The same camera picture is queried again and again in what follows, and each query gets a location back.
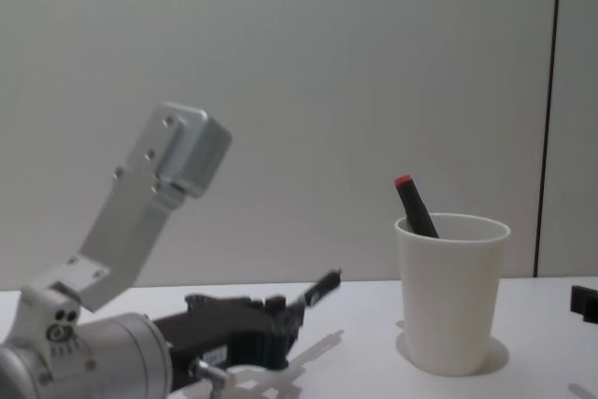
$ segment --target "table surface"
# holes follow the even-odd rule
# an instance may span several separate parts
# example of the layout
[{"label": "table surface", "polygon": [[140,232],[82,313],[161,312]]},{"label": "table surface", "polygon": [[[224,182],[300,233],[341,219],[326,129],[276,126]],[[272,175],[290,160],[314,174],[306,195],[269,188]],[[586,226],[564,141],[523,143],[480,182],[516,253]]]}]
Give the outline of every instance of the table surface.
[{"label": "table surface", "polygon": [[[241,369],[234,399],[319,398],[598,398],[598,325],[569,312],[571,286],[598,289],[598,278],[503,279],[492,351],[479,373],[442,378],[401,355],[401,283],[345,282],[309,310],[290,368],[272,374]],[[129,311],[151,318],[185,308],[184,296],[294,297],[307,284],[223,285],[132,289],[83,321]],[[0,338],[14,315],[17,292],[0,292]],[[206,388],[171,399],[202,399]]]}]

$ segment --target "cup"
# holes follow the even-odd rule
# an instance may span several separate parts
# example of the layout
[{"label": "cup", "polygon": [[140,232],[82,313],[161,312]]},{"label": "cup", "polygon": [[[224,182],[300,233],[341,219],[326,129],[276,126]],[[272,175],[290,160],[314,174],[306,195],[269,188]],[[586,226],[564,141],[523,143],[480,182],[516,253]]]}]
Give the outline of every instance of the cup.
[{"label": "cup", "polygon": [[406,348],[418,368],[466,376],[490,343],[503,253],[511,230],[499,221],[430,214],[441,238],[395,223],[403,284]]}]

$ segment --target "black marker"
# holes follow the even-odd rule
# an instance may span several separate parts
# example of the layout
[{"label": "black marker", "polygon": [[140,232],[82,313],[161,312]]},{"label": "black marker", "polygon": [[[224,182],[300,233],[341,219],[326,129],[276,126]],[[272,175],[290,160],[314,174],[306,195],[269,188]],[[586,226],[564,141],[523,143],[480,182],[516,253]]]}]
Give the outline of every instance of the black marker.
[{"label": "black marker", "polygon": [[421,201],[420,194],[411,176],[405,175],[404,177],[397,178],[394,181],[394,187],[399,192],[399,196],[405,207],[407,220],[413,232],[427,237],[438,238],[438,232],[434,228],[432,219],[428,214],[428,209],[426,209],[426,205]]},{"label": "black marker", "polygon": [[307,292],[303,293],[302,297],[306,303],[306,306],[313,307],[316,305],[321,298],[326,296],[328,293],[336,290],[340,285],[340,270],[331,271],[322,279],[320,279],[313,287]]}]

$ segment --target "red marker cap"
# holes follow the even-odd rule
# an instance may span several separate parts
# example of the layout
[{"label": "red marker cap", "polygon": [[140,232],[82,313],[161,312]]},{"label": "red marker cap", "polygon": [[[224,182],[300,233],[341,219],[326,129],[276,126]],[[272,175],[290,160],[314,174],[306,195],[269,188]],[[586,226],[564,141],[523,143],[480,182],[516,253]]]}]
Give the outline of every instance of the red marker cap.
[{"label": "red marker cap", "polygon": [[402,177],[399,177],[399,178],[397,178],[397,179],[394,181],[394,185],[395,185],[396,187],[399,187],[401,184],[403,184],[403,183],[405,183],[405,182],[408,182],[408,181],[410,181],[410,180],[411,180],[411,176],[410,176],[410,175],[404,175],[404,176],[402,176]]}]

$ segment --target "wall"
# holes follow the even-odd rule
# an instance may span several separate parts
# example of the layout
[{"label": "wall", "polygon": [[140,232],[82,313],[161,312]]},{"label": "wall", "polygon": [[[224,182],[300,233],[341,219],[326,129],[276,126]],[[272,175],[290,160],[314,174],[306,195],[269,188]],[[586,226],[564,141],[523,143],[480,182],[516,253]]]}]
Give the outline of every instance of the wall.
[{"label": "wall", "polygon": [[598,2],[560,0],[540,276],[598,275]]},{"label": "wall", "polygon": [[553,0],[0,0],[0,287],[77,250],[160,102],[234,135],[144,285],[395,278],[394,177],[527,276]]}]

